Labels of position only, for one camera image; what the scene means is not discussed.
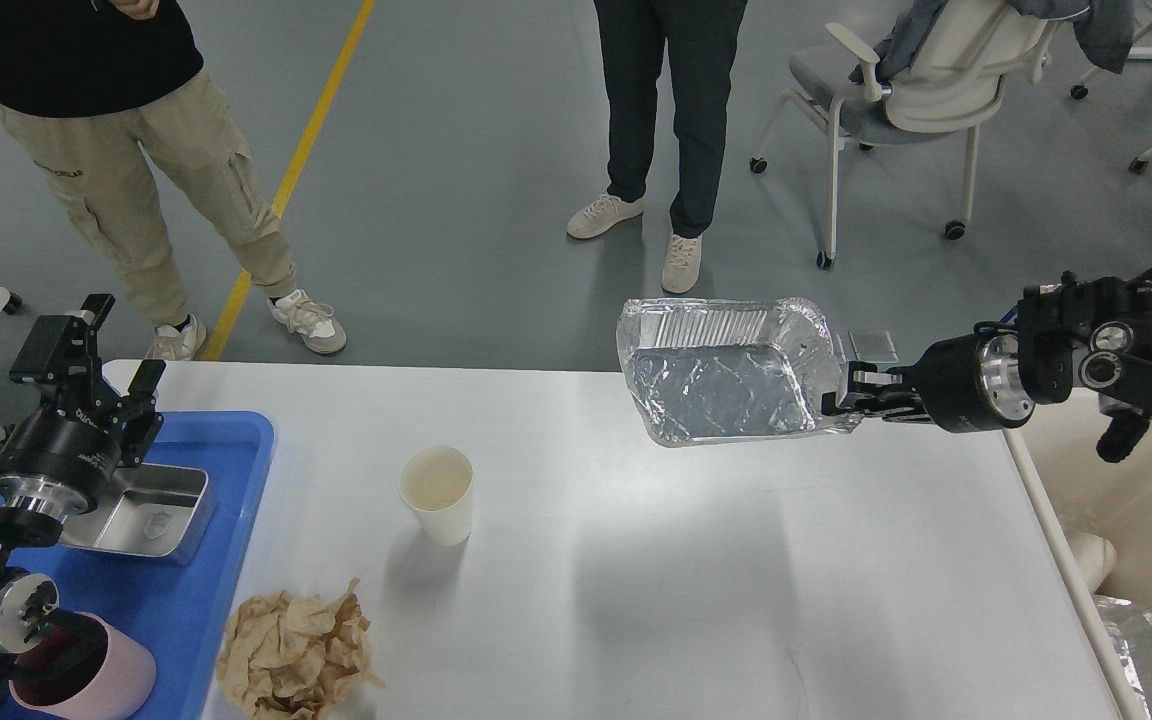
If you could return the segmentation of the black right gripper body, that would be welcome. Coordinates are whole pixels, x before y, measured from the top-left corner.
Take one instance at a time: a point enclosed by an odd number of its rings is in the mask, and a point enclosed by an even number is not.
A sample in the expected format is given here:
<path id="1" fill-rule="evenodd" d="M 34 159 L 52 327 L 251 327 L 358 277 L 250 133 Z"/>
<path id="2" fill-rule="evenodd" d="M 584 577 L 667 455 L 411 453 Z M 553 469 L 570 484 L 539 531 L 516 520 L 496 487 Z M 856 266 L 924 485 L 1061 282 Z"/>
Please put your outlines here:
<path id="1" fill-rule="evenodd" d="M 911 387 L 937 427 L 952 433 L 1020 429 L 1036 402 L 1020 378 L 1018 338 L 968 334 L 932 344 L 911 366 Z"/>

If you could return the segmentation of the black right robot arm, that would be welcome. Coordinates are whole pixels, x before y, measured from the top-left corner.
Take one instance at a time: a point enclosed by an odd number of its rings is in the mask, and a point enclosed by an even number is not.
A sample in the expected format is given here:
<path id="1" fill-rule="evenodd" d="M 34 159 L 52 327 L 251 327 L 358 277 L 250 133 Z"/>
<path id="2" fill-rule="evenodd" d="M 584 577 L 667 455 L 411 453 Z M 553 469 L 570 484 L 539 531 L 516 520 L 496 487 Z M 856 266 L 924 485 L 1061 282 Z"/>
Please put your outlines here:
<path id="1" fill-rule="evenodd" d="M 1096 281 L 1064 272 L 1058 285 L 1026 287 L 1001 323 L 975 324 L 914 364 L 850 361 L 820 409 L 983 432 L 1023 427 L 1038 406 L 1061 404 L 1078 386 L 1100 396 L 1111 419 L 1098 456 L 1124 460 L 1152 420 L 1152 268 Z"/>

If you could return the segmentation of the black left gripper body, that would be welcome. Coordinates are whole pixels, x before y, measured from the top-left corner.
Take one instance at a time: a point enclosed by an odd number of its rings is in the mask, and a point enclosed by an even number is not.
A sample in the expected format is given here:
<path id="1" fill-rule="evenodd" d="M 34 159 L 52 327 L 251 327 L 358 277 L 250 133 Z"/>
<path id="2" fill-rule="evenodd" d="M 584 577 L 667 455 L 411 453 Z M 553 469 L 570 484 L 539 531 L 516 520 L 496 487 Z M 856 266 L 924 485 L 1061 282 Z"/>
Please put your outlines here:
<path id="1" fill-rule="evenodd" d="M 92 511 L 122 456 L 105 430 L 37 411 L 6 438 L 0 497 L 10 509 L 63 521 Z"/>

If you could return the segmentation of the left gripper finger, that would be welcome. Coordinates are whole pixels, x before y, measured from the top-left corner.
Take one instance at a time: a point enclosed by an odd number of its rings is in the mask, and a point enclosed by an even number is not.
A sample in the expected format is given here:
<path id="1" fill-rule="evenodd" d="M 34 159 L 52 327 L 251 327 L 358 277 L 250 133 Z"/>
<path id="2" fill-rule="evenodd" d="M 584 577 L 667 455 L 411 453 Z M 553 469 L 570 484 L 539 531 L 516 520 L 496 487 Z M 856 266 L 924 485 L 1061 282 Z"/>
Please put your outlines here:
<path id="1" fill-rule="evenodd" d="M 111 437 L 120 450 L 119 468 L 141 465 L 162 427 L 162 415 L 156 406 L 157 384 L 165 370 L 165 361 L 142 361 L 127 395 L 120 400 L 119 414 L 111 415 Z"/>
<path id="2" fill-rule="evenodd" d="M 9 370 L 13 382 L 40 392 L 40 409 L 61 416 L 116 414 L 116 392 L 103 376 L 99 329 L 109 293 L 91 293 L 78 311 L 36 319 Z"/>

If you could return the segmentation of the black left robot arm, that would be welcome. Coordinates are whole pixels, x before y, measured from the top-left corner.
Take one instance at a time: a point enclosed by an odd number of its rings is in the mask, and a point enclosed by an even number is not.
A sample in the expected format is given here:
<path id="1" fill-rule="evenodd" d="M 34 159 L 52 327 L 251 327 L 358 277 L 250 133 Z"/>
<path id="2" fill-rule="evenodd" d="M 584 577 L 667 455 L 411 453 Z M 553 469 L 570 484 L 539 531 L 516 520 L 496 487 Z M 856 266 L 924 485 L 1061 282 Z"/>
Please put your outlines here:
<path id="1" fill-rule="evenodd" d="M 76 313 L 41 316 L 10 369 L 12 381 L 36 386 L 41 400 L 0 452 L 0 689 L 78 664 L 69 651 L 47 670 L 18 669 L 18 655 L 46 634 L 63 628 L 78 635 L 79 650 L 96 644 L 77 614 L 59 609 L 51 579 L 14 568 L 12 552 L 55 546 L 65 520 L 93 511 L 118 468 L 141 465 L 162 424 L 164 361 L 142 361 L 126 395 L 105 381 L 99 331 L 113 305 L 109 293 L 92 293 Z"/>

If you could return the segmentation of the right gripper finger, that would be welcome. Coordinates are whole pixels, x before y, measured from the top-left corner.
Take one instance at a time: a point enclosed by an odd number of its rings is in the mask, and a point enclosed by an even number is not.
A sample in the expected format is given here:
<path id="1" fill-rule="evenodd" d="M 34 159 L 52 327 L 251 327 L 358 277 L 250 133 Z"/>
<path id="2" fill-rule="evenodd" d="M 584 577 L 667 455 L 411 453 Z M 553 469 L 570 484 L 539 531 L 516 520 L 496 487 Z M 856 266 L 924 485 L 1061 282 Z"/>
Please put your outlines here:
<path id="1" fill-rule="evenodd" d="M 927 410 L 911 372 L 914 366 L 879 367 L 864 361 L 847 361 L 838 389 L 823 393 L 820 414 L 927 424 Z"/>

